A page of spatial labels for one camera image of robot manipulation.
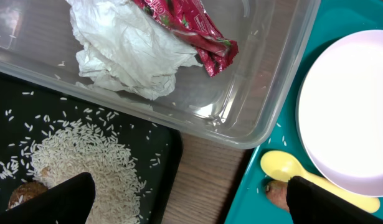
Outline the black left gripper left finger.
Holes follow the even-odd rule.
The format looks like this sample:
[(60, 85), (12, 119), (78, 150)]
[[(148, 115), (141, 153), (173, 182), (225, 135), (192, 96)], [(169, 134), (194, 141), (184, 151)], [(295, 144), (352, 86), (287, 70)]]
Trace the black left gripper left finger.
[(95, 182), (83, 172), (0, 214), (0, 224), (85, 223), (95, 201)]

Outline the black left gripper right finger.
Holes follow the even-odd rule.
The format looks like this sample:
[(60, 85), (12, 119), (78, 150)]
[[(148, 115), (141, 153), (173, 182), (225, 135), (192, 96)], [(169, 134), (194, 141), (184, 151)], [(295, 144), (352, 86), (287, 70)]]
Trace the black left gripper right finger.
[(383, 224), (383, 220), (302, 177), (288, 181), (286, 202), (294, 224)]

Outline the brown sausage stick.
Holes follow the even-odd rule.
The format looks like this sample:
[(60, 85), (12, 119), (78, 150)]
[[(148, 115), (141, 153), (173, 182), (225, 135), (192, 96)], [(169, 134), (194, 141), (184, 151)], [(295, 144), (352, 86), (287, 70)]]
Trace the brown sausage stick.
[(286, 212), (290, 212), (286, 201), (287, 187), (288, 184), (286, 182), (272, 180), (265, 186), (265, 195), (276, 207), (281, 208)]

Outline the brown food chunk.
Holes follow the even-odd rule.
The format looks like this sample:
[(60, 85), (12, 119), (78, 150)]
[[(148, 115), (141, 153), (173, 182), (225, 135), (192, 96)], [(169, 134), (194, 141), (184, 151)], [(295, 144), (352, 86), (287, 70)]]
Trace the brown food chunk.
[(40, 182), (26, 182), (13, 191), (7, 209), (10, 210), (46, 191), (48, 191), (48, 188)]

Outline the yellow plastic spoon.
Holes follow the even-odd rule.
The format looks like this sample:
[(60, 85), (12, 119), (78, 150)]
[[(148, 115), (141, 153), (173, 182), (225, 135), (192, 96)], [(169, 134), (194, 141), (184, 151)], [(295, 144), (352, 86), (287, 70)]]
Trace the yellow plastic spoon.
[(299, 160), (287, 152), (268, 151), (262, 156), (260, 165), (264, 173), (273, 180), (288, 183), (292, 177), (300, 176), (366, 212), (374, 213), (380, 208), (378, 198), (358, 195), (339, 188), (325, 178), (305, 170)]

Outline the pile of rice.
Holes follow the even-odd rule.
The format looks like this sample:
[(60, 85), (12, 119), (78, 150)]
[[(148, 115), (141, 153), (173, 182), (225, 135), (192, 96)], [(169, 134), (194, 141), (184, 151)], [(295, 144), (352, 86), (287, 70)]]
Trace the pile of rice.
[(141, 190), (131, 150), (96, 124), (66, 121), (32, 147), (34, 180), (55, 187), (82, 172), (91, 174), (96, 196), (87, 223), (140, 223)]

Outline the large white plate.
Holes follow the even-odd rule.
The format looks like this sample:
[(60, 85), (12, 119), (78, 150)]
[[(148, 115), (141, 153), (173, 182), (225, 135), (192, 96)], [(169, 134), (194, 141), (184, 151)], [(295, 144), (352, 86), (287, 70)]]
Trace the large white plate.
[(319, 55), (301, 85), (296, 120), (328, 180), (383, 197), (383, 30), (347, 35)]

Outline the white napkin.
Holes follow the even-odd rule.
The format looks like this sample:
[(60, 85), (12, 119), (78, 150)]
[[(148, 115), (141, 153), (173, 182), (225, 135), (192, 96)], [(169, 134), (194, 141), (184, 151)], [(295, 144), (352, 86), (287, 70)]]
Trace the white napkin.
[(111, 91), (155, 100), (174, 91), (179, 67), (199, 66), (197, 50), (133, 1), (68, 0), (74, 37), (83, 46), (79, 75)]

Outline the red wrapper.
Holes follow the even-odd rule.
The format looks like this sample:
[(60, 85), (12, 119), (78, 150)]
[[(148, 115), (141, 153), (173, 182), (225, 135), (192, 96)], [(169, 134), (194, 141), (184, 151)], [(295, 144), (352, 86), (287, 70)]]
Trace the red wrapper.
[(238, 54), (234, 40), (226, 39), (200, 0), (133, 0), (157, 23), (193, 45), (210, 77), (233, 63)]

